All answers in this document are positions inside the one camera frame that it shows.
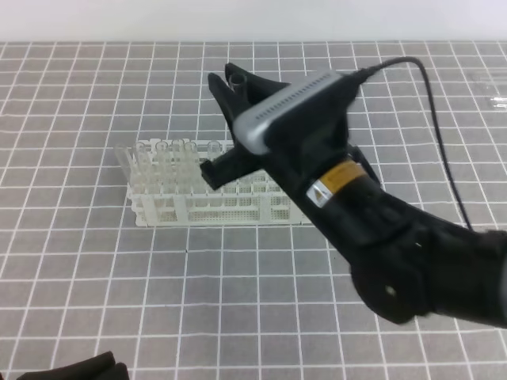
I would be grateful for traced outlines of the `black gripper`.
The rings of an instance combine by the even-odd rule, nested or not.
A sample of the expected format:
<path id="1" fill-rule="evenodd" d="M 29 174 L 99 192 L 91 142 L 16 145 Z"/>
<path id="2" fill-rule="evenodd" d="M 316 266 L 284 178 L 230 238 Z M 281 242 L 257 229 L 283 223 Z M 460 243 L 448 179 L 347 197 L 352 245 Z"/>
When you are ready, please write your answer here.
<path id="1" fill-rule="evenodd" d="M 223 80 L 210 73 L 208 88 L 226 119 L 235 119 L 289 86 L 286 82 L 252 74 L 233 63 L 225 65 L 224 75 Z M 241 144 L 235 145 L 217 158 L 201 163 L 201 176 L 211 189 L 219 189 L 264 168 L 293 200 L 306 198 L 315 206 L 323 206 L 336 191 L 322 176 L 346 159 L 347 109 L 334 129 L 315 132 L 300 143 L 284 144 L 270 154 L 269 150 L 255 154 Z"/>

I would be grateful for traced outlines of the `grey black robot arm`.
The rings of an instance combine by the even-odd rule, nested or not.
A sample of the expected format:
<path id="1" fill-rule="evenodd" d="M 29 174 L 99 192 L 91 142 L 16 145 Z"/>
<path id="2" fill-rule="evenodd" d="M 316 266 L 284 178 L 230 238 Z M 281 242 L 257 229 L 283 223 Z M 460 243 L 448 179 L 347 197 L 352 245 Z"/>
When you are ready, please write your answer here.
<path id="1" fill-rule="evenodd" d="M 505 231 L 457 226 L 385 192 L 349 141 L 349 106 L 386 67 L 295 84 L 232 63 L 209 74 L 233 146 L 203 162 L 202 177 L 219 189 L 266 171 L 348 262 L 365 305 L 388 321 L 440 314 L 505 327 Z"/>

